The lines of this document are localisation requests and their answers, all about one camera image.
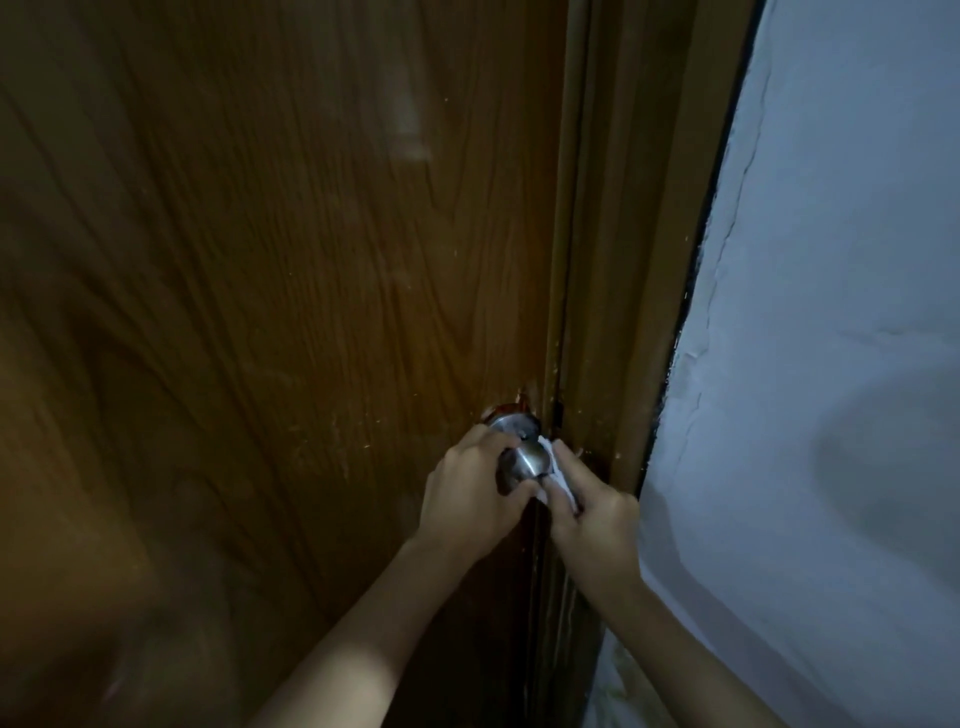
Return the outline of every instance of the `door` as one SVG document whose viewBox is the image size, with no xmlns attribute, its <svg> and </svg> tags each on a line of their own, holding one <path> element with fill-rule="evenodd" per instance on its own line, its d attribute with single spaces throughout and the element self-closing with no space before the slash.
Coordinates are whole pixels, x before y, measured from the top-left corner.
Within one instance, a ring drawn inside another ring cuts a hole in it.
<svg viewBox="0 0 960 728">
<path fill-rule="evenodd" d="M 5 3 L 8 674 L 122 653 L 242 720 L 413 532 L 444 450 L 538 400 L 565 15 Z M 520 721 L 532 526 L 438 615 L 391 724 Z"/>
</svg>

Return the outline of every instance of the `forearm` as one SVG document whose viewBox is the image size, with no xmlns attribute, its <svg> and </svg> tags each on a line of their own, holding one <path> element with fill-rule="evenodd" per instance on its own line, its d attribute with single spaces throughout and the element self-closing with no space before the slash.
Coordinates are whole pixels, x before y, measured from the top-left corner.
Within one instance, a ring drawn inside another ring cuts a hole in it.
<svg viewBox="0 0 960 728">
<path fill-rule="evenodd" d="M 420 635 L 465 572 L 455 554 L 408 542 L 254 725 L 379 726 Z"/>
<path fill-rule="evenodd" d="M 763 701 L 687 632 L 646 586 L 623 590 L 601 615 L 681 728 L 783 728 Z"/>
</svg>

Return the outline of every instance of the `hand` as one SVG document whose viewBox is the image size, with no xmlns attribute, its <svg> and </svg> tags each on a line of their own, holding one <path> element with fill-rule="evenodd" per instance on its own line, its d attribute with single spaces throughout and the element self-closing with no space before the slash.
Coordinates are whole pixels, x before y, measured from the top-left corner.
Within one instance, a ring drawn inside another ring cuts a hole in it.
<svg viewBox="0 0 960 728">
<path fill-rule="evenodd" d="M 557 463 L 570 490 L 584 506 L 574 518 L 570 501 L 544 479 L 553 524 L 550 536 L 577 588 L 601 615 L 643 587 L 636 552 L 640 505 L 591 473 L 563 442 L 554 442 Z"/>
<path fill-rule="evenodd" d="M 519 438 L 476 425 L 427 476 L 415 540 L 461 557 L 468 569 L 514 529 L 539 485 L 527 480 L 510 493 L 496 491 L 500 453 Z"/>
</svg>

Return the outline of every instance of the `white cloth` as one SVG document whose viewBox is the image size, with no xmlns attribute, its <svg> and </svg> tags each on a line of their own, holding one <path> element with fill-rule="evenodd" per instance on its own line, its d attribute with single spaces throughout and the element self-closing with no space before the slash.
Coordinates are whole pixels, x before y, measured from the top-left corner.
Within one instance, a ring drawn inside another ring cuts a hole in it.
<svg viewBox="0 0 960 728">
<path fill-rule="evenodd" d="M 543 435 L 537 438 L 537 441 L 543 445 L 547 452 L 550 453 L 550 473 L 548 473 L 550 479 L 563 489 L 564 493 L 566 493 L 566 496 L 570 498 L 570 507 L 573 508 L 573 512 L 578 513 L 580 509 L 577 507 L 577 500 L 573 497 L 573 492 L 570 490 L 570 486 L 566 484 L 566 478 L 564 477 L 563 471 L 561 471 L 560 466 L 557 465 L 557 456 L 553 454 L 553 443 L 543 437 Z M 537 492 L 537 500 L 544 505 L 547 504 L 546 491 L 544 491 L 542 488 L 540 488 L 540 490 Z"/>
</svg>

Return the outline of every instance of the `wooden door frame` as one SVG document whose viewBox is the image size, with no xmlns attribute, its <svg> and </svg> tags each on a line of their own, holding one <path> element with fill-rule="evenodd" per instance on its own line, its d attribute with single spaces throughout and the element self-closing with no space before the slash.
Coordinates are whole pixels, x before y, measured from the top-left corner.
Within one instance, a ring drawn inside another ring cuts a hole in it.
<svg viewBox="0 0 960 728">
<path fill-rule="evenodd" d="M 570 0 L 541 413 L 638 492 L 762 0 Z M 539 513 L 526 715 L 579 728 L 603 625 Z"/>
</svg>

